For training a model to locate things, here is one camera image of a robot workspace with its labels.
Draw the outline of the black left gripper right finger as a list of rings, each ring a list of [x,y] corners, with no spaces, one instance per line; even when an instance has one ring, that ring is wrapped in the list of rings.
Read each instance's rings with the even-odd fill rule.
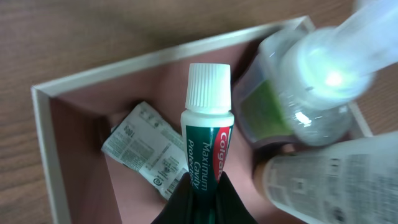
[[[215,223],[257,224],[242,203],[226,172],[222,173],[215,193]]]

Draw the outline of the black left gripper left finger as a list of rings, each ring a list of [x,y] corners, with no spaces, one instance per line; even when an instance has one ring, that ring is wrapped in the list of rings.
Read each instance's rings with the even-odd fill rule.
[[[151,224],[192,224],[194,195],[190,175],[185,173],[166,206]]]

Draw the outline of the green white soap bar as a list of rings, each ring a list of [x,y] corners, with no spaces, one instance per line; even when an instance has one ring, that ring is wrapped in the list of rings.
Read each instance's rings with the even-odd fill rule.
[[[112,129],[101,150],[140,173],[166,200],[188,172],[182,136],[145,101]]]

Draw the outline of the teal toothpaste tube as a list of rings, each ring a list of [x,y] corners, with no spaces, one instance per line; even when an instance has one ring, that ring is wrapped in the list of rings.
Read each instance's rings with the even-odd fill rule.
[[[214,223],[214,201],[233,132],[228,64],[189,67],[181,127],[193,190],[194,223]]]

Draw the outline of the white tube gold cap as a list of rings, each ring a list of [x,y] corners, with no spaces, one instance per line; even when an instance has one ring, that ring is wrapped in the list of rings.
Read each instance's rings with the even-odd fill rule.
[[[274,156],[254,184],[306,223],[397,223],[397,132]]]

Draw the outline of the blue liquid clear bottle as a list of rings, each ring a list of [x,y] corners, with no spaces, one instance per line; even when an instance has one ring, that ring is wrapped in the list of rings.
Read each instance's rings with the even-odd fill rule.
[[[367,2],[339,26],[287,22],[260,42],[233,88],[241,132],[255,148],[334,143],[358,120],[354,101],[396,62],[396,1]]]

